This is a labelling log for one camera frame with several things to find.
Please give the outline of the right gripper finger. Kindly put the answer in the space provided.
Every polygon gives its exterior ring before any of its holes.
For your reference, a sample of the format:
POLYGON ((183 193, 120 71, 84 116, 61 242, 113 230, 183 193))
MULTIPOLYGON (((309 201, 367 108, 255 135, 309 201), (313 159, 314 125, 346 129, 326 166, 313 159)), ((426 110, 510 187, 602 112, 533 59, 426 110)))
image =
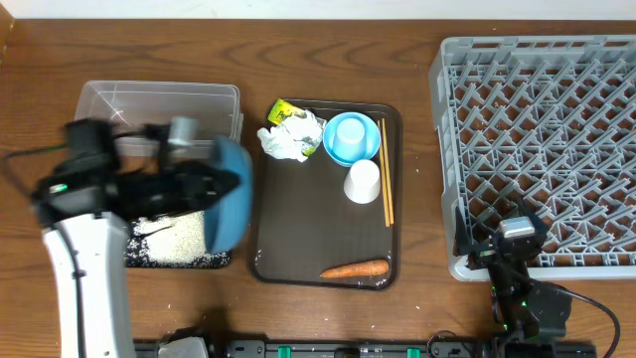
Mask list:
POLYGON ((521 216, 530 220, 536 232, 547 232, 549 230, 550 227, 526 204, 523 198, 519 198, 517 204, 521 216))
POLYGON ((456 257, 469 255, 472 251, 473 242, 467 230, 467 226, 459 206, 455 208, 455 239, 453 254, 456 257))

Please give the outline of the pile of white rice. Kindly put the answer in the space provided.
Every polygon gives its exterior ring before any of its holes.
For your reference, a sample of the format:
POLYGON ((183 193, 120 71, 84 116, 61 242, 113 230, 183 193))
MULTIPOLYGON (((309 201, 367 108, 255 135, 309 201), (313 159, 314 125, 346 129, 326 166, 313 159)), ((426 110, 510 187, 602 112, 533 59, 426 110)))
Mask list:
POLYGON ((206 254, 204 214, 164 216, 154 221, 141 218, 133 226, 133 238, 140 240, 140 254, 151 264, 191 263, 206 254))

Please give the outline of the dark blue plate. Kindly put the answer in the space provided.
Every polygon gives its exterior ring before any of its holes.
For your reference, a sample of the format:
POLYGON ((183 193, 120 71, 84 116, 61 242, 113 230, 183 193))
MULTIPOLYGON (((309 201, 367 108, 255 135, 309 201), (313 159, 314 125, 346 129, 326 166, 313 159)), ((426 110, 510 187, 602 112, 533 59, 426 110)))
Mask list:
POLYGON ((245 236, 253 199, 253 166, 248 151, 238 142, 217 136, 209 160, 216 169, 238 176, 238 185, 204 212, 206 252, 211 255, 232 250, 245 236))

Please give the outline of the orange carrot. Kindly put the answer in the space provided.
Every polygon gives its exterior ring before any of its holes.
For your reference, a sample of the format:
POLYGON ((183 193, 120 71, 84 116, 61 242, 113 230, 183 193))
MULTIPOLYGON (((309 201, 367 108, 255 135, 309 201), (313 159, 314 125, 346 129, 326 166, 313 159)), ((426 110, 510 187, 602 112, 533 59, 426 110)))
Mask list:
POLYGON ((323 271, 320 276, 322 278, 347 278, 360 276, 377 276, 383 275, 390 271, 390 264, 386 260, 373 260, 355 264, 344 265, 335 268, 329 268, 323 271))

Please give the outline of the yellow silver snack wrapper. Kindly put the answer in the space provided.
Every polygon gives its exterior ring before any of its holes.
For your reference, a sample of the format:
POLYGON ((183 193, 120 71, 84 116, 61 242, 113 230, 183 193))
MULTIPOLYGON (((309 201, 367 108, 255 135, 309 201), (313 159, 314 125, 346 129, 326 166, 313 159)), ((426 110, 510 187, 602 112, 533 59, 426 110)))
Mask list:
POLYGON ((279 125, 290 116, 302 116, 304 113, 304 109, 279 98, 272 106, 267 116, 267 120, 275 125, 279 125))

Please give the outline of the white tissue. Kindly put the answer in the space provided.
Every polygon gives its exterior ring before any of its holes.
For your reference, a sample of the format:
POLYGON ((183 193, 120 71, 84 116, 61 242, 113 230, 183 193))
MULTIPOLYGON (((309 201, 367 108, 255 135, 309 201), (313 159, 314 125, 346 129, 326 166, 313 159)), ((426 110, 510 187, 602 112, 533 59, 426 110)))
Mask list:
POLYGON ((275 159, 304 162, 320 146, 327 121, 311 111, 292 114, 270 129, 261 128, 256 135, 263 151, 275 159))

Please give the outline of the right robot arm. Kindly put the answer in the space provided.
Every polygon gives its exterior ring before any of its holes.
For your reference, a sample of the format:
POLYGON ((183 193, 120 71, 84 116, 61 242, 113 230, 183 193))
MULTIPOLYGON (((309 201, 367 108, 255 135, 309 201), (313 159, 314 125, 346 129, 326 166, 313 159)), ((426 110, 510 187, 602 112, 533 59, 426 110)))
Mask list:
POLYGON ((548 226, 522 201, 519 214, 505 219, 482 242, 468 235, 459 210, 455 211, 455 249, 468 259, 470 269, 485 269, 492 283, 492 310, 504 326, 477 357, 564 357, 557 340, 566 334, 572 298, 558 285, 530 277, 527 261, 541 251, 548 226))

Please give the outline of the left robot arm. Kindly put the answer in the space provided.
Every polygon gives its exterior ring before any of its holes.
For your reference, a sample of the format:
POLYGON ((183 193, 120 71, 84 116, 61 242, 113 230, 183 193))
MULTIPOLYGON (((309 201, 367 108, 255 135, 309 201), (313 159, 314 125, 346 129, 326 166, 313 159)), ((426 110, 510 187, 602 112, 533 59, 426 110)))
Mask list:
POLYGON ((111 122, 66 125, 69 157, 32 194, 54 268, 63 356, 158 356, 158 346, 134 343, 131 333, 125 273, 131 221, 201 212, 209 254, 243 238, 252 200, 249 153, 219 136, 207 161, 172 162, 195 127, 187 117, 146 125, 140 133, 158 144, 157 170, 143 173, 121 171, 111 122))

